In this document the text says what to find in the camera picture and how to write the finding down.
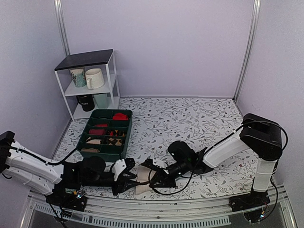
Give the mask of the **cream and brown sock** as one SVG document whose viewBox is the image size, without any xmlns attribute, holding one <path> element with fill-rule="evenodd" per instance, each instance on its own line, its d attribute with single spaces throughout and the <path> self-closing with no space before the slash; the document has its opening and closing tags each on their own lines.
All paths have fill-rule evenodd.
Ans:
<svg viewBox="0 0 304 228">
<path fill-rule="evenodd" d="M 137 182 L 144 183 L 148 182 L 148 175 L 150 173 L 150 180 L 152 180 L 152 177 L 155 174 L 155 171 L 152 171 L 150 168 L 139 166 L 138 167 L 138 173 L 137 173 Z M 145 185 L 138 185 L 135 187 L 135 195 L 141 196 L 144 193 L 152 193 L 151 187 L 149 187 L 149 182 Z"/>
</svg>

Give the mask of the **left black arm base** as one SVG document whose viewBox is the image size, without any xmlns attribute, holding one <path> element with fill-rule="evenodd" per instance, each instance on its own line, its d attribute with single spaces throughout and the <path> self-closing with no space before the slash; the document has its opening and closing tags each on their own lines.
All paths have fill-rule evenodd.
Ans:
<svg viewBox="0 0 304 228">
<path fill-rule="evenodd" d="M 71 209 L 84 212 L 87 204 L 87 197 L 78 192 L 69 193 L 65 189 L 54 189 L 50 195 L 46 196 L 46 202 L 61 209 Z"/>
</svg>

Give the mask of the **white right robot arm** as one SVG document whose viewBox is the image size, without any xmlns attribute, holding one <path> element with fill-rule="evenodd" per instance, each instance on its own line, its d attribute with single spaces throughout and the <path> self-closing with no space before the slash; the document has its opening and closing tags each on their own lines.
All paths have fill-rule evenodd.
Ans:
<svg viewBox="0 0 304 228">
<path fill-rule="evenodd" d="M 164 167 L 161 162 L 146 159 L 141 165 L 155 174 L 149 178 L 149 186 L 174 188 L 176 179 L 190 172 L 190 177 L 208 173 L 232 156 L 251 149 L 258 156 L 258 164 L 252 184 L 252 192 L 246 195 L 249 207 L 256 207 L 264 199 L 276 163 L 283 154 L 283 128 L 276 122 L 255 114 L 246 114 L 242 124 L 224 139 L 210 148 L 195 152 L 185 142 L 174 141 L 167 149 L 175 163 Z"/>
</svg>

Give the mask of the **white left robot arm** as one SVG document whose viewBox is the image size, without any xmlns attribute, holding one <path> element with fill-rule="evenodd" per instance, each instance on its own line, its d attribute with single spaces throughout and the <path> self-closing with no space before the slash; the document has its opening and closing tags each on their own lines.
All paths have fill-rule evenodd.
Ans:
<svg viewBox="0 0 304 228">
<path fill-rule="evenodd" d="M 134 159 L 121 159 L 105 171 L 105 161 L 92 156 L 80 162 L 54 161 L 26 150 L 15 141 L 15 134 L 6 131 L 0 135 L 0 172 L 16 177 L 24 185 L 52 196 L 60 206 L 67 206 L 70 194 L 78 194 L 82 187 L 110 187 L 113 195 L 140 185 L 130 170 Z"/>
</svg>

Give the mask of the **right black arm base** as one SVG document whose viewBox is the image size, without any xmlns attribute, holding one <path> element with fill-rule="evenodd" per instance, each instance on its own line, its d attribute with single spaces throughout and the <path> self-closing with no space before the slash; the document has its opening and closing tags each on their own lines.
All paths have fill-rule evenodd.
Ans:
<svg viewBox="0 0 304 228">
<path fill-rule="evenodd" d="M 228 205 L 233 212 L 265 206 L 270 203 L 268 191 L 257 192 L 253 188 L 247 194 L 242 194 L 229 198 Z"/>
</svg>

